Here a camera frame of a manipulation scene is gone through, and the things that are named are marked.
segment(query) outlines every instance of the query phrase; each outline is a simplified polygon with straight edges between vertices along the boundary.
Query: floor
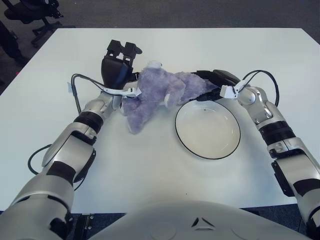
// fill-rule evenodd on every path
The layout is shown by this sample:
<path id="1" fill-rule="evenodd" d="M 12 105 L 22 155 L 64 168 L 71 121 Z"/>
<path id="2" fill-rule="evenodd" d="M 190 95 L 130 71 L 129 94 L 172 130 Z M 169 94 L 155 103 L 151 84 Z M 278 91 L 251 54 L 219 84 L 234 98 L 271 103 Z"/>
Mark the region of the floor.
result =
<path id="1" fill-rule="evenodd" d="M 0 13 L 6 6 L 0 2 Z M 60 0 L 64 25 L 77 28 L 303 28 L 320 43 L 319 0 Z M 30 41 L 40 21 L 24 25 L 0 14 L 0 20 L 18 36 L 22 54 L 31 58 L 37 49 Z M 40 42 L 42 45 L 50 35 Z M 0 48 L 0 94 L 21 67 Z M 296 231 L 305 232 L 297 205 L 248 209 Z M 92 235 L 123 214 L 99 214 Z"/>

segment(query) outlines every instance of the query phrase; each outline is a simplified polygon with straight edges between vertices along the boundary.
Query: white table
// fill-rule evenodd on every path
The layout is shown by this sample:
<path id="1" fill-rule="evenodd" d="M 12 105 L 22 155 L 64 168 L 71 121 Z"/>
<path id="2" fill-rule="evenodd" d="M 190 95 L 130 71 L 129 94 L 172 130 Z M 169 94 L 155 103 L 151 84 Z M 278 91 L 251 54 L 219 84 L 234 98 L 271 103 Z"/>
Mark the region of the white table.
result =
<path id="1" fill-rule="evenodd" d="M 279 109 L 295 134 L 320 159 L 320 46 L 302 29 L 58 29 L 0 96 L 0 210 L 33 176 L 28 157 L 52 143 L 77 116 L 67 82 L 74 73 L 101 81 L 101 60 L 111 39 L 143 50 L 140 71 L 161 61 L 170 72 L 227 70 L 242 78 L 255 69 L 271 72 L 279 85 Z M 263 74 L 251 83 L 275 99 Z M 77 81 L 82 107 L 99 91 Z M 295 203 L 286 197 L 271 167 L 266 144 L 236 101 L 220 100 L 237 118 L 241 140 L 223 159 L 189 153 L 174 130 L 175 114 L 161 108 L 138 135 L 115 112 L 94 145 L 97 157 L 76 191 L 72 212 L 130 212 L 146 204 L 203 200 L 245 208 Z M 43 153 L 32 165 L 39 171 Z"/>

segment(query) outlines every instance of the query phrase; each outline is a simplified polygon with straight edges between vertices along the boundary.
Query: cable clip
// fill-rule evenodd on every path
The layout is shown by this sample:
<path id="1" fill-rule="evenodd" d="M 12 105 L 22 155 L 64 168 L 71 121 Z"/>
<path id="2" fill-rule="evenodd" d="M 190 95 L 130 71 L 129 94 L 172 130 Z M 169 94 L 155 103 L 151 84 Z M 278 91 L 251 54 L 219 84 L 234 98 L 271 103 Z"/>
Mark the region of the cable clip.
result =
<path id="1" fill-rule="evenodd" d="M 118 89 L 111 89 L 111 88 L 103 88 L 102 90 L 107 94 L 114 95 L 114 96 L 122 96 L 124 98 L 135 98 L 142 93 L 139 87 L 137 89 L 134 87 L 131 87 L 128 90 L 118 90 Z"/>
<path id="2" fill-rule="evenodd" d="M 236 99 L 238 98 L 239 92 L 248 85 L 250 80 L 242 80 L 235 86 L 222 85 L 220 96 L 225 99 Z"/>

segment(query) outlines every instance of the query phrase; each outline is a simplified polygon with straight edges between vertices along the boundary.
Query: wire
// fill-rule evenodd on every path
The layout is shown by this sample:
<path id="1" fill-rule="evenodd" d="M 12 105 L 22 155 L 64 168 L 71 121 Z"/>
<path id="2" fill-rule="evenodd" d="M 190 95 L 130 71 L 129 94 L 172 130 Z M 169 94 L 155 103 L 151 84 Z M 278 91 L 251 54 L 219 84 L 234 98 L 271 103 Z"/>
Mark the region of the wire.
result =
<path id="1" fill-rule="evenodd" d="M 31 166 L 32 158 L 33 158 L 36 154 L 38 154 L 39 152 L 41 152 L 41 151 L 43 151 L 43 150 L 45 150 L 45 149 L 47 149 L 47 148 L 50 148 L 51 145 L 52 145 L 52 144 L 48 144 L 47 146 L 44 146 L 44 147 L 38 149 L 37 151 L 35 151 L 34 153 L 32 153 L 32 155 L 29 157 L 28 163 L 27 163 L 28 169 L 29 169 L 30 172 L 32 172 L 34 175 L 37 175 L 37 174 L 39 174 L 39 173 L 38 173 L 36 170 L 34 170 L 34 168 Z M 81 186 L 81 184 L 84 182 L 85 179 L 86 179 L 86 177 L 84 177 L 84 178 L 82 179 L 82 181 L 81 181 L 80 184 L 74 189 L 74 191 L 76 191 L 76 190 Z"/>
<path id="2" fill-rule="evenodd" d="M 41 152 L 42 150 L 45 150 L 45 149 L 47 149 L 47 148 L 50 148 L 51 145 L 52 145 L 52 144 L 48 144 L 47 146 L 44 146 L 44 147 L 38 149 L 37 151 L 35 151 L 34 153 L 32 153 L 32 155 L 29 157 L 28 163 L 27 163 L 28 169 L 29 169 L 30 172 L 32 172 L 34 175 L 37 175 L 38 172 L 37 172 L 36 170 L 34 170 L 33 167 L 31 166 L 31 160 L 32 160 L 32 158 L 33 158 L 37 153 Z"/>
<path id="3" fill-rule="evenodd" d="M 301 224 L 302 224 L 302 217 L 301 217 L 300 222 L 299 222 L 299 226 L 298 226 L 298 230 L 297 230 L 298 233 L 300 233 Z"/>
<path id="4" fill-rule="evenodd" d="M 239 93 L 245 88 L 245 86 L 248 85 L 248 83 L 255 77 L 255 75 L 257 75 L 258 73 L 264 73 L 266 75 L 268 75 L 271 80 L 273 81 L 273 84 L 274 84 L 274 88 L 275 88 L 275 102 L 274 102 L 274 105 L 276 105 L 278 107 L 279 105 L 279 98 L 280 98 L 280 94 L 279 94 L 279 87 L 278 87 L 278 84 L 277 84 L 277 81 L 275 79 L 275 77 L 268 71 L 264 71 L 264 70 L 254 70 L 254 71 L 251 71 L 249 72 L 247 75 L 244 76 L 244 78 L 242 80 L 245 80 L 249 75 L 253 74 L 254 75 L 250 78 L 250 80 L 243 86 L 243 88 L 239 91 Z"/>
<path id="5" fill-rule="evenodd" d="M 76 89 L 76 85 L 75 85 L 75 79 L 76 78 L 82 78 L 82 79 L 85 79 L 85 80 L 88 80 L 88 81 L 92 82 L 96 87 L 98 87 L 103 92 L 104 92 L 104 90 L 100 86 L 104 87 L 104 85 L 102 83 L 96 81 L 96 80 L 91 79 L 90 77 L 87 77 L 87 76 L 79 74 L 79 73 L 75 73 L 75 74 L 72 75 L 72 77 L 71 77 L 71 89 L 72 89 L 72 93 L 73 93 L 73 96 L 74 96 L 76 109 L 78 110 L 78 113 L 80 114 L 81 113 L 81 107 L 80 107 L 78 93 L 77 93 L 77 89 Z"/>
<path id="6" fill-rule="evenodd" d="M 82 179 L 82 181 L 80 182 L 80 184 L 74 189 L 74 191 L 76 191 L 78 188 L 80 188 L 81 184 L 85 181 L 86 177 L 84 177 Z"/>

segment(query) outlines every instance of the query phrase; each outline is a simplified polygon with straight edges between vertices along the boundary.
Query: purple stuffed animal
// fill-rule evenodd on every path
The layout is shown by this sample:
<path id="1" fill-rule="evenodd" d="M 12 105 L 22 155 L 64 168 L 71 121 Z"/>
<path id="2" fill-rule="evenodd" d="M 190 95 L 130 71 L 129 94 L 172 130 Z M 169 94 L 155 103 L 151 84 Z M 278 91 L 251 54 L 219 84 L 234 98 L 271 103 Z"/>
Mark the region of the purple stuffed animal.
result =
<path id="1" fill-rule="evenodd" d="M 122 98 L 121 106 L 133 134 L 142 130 L 160 105 L 171 109 L 217 86 L 189 72 L 167 72 L 160 62 L 150 61 L 139 75 L 138 87 L 141 94 L 135 98 Z"/>

